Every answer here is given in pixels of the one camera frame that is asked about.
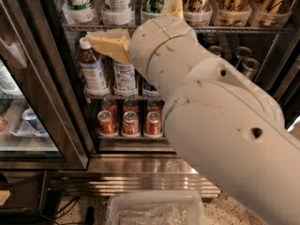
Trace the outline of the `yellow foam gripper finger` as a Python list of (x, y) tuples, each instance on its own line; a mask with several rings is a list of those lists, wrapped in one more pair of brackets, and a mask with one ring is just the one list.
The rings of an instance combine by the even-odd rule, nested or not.
[(167, 0), (162, 8), (163, 16), (174, 16), (181, 19), (184, 18), (183, 1), (182, 0)]
[(127, 29), (98, 30), (88, 32), (85, 37), (97, 52), (110, 56), (120, 64), (131, 64), (128, 54), (130, 35)]

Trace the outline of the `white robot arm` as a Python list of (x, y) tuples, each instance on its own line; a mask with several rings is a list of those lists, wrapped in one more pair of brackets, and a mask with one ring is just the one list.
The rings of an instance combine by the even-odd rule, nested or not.
[(131, 36), (113, 29), (87, 39), (155, 86), (166, 139), (189, 166), (266, 223), (300, 225), (300, 141), (272, 97), (199, 44), (182, 0)]

